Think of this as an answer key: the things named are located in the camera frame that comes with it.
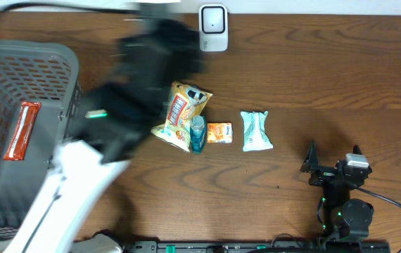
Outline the yellow snack bag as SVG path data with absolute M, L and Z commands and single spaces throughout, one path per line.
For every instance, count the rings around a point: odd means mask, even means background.
M 202 91 L 195 86 L 174 81 L 170 89 L 165 123 L 153 127 L 151 133 L 160 140 L 189 153 L 192 119 L 201 114 L 212 96 L 212 93 Z

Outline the light green tissue pack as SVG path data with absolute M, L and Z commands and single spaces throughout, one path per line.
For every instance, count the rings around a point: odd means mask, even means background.
M 241 112 L 243 119 L 243 152 L 269 150 L 274 146 L 265 133 L 268 112 Z

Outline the blue mouthwash bottle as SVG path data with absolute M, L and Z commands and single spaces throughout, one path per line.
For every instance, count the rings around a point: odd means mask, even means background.
M 191 121 L 190 136 L 191 149 L 194 153 L 201 153 L 206 141 L 206 120 L 204 116 L 197 115 Z

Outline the orange small snack box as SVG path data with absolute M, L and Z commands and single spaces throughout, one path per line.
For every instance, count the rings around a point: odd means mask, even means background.
M 232 143 L 232 123 L 207 123 L 208 143 Z

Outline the red snack bar wrapper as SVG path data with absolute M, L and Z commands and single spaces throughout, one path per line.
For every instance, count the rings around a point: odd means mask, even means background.
M 18 121 L 4 160 L 21 161 L 25 159 L 30 136 L 41 106 L 42 104 L 39 102 L 23 101 L 21 103 Z

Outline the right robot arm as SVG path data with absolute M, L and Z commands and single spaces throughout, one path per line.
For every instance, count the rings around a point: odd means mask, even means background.
M 300 168 L 308 173 L 311 186 L 322 188 L 317 217 L 324 225 L 322 242 L 361 241 L 369 236 L 374 208 L 368 202 L 350 197 L 350 191 L 364 185 L 372 172 L 358 145 L 335 166 L 320 165 L 316 143 L 311 142 Z

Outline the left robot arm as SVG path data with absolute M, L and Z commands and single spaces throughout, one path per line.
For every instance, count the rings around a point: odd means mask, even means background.
M 157 19 L 120 40 L 122 62 L 79 101 L 69 139 L 57 145 L 9 252 L 68 252 L 105 189 L 167 109 L 170 87 L 201 67 L 199 33 Z

